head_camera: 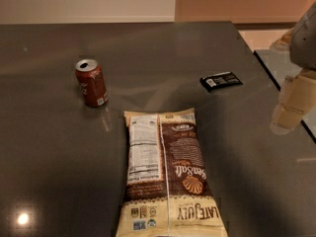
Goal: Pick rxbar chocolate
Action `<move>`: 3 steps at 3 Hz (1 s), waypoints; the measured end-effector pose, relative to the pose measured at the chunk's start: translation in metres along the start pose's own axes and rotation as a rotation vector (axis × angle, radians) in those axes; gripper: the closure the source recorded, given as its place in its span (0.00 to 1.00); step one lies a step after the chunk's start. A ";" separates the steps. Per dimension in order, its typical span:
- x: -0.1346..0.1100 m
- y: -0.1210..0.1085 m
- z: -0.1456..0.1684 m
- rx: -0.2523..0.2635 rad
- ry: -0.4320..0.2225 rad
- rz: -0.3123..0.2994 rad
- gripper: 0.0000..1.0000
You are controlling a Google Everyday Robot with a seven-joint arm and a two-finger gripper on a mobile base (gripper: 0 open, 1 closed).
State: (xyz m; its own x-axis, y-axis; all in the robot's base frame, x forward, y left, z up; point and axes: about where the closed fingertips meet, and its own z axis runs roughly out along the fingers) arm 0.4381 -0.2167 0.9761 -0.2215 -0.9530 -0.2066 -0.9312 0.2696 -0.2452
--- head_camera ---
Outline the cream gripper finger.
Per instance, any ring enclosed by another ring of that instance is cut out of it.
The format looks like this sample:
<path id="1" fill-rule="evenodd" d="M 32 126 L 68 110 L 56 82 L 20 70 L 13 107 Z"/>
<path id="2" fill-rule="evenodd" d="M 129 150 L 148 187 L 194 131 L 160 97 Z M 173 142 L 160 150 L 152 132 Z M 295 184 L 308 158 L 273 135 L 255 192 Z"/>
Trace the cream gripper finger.
<path id="1" fill-rule="evenodd" d="M 316 107 L 316 71 L 302 69 L 296 76 L 287 75 L 281 86 L 270 129 L 285 135 L 296 128 Z"/>

